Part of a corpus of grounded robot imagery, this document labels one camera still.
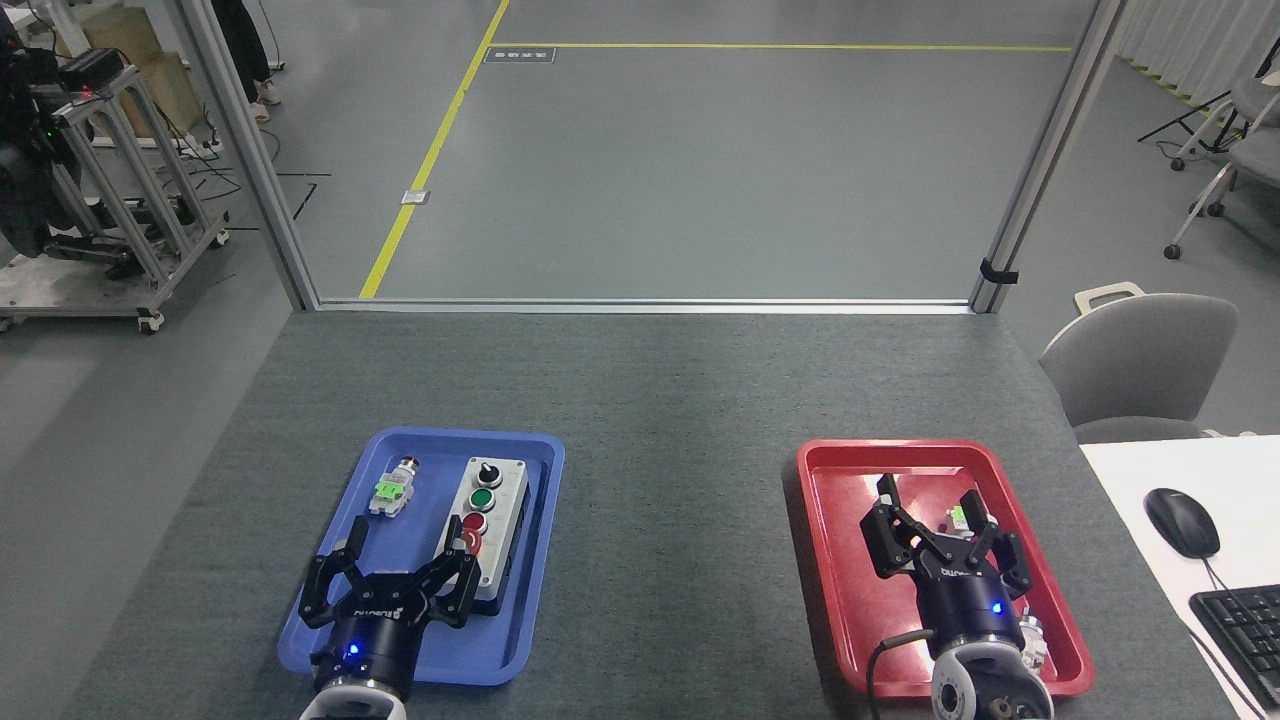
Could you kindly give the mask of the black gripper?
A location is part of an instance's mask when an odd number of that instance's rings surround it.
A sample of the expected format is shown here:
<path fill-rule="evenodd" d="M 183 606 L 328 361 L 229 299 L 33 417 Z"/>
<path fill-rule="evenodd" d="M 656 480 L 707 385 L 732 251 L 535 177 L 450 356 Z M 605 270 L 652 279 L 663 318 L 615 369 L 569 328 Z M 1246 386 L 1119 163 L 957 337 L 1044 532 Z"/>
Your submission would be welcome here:
<path fill-rule="evenodd" d="M 877 501 L 861 519 L 861 533 L 876 575 L 890 579 L 908 571 L 919 544 L 932 546 L 932 530 L 901 505 L 893 473 L 882 474 L 876 491 Z M 922 626 L 933 632 L 927 641 L 929 656 L 937 660 L 956 643 L 978 641 L 1000 641 L 1021 650 L 1014 601 L 1033 587 L 1021 537 L 1000 528 L 977 489 L 969 489 L 960 506 L 975 533 L 963 556 L 965 569 L 940 565 L 933 559 L 914 562 L 916 609 Z M 989 552 L 995 552 L 993 566 L 984 565 Z"/>
<path fill-rule="evenodd" d="M 317 555 L 305 575 L 298 615 L 311 629 L 330 628 L 325 643 L 311 653 L 312 689 L 353 685 L 407 701 L 425 626 L 467 624 L 480 566 L 465 530 L 448 530 L 443 550 L 407 580 L 370 584 L 358 569 L 367 534 L 367 518 L 356 516 L 343 546 Z M 339 573 L 349 591 L 330 603 L 328 593 Z"/>

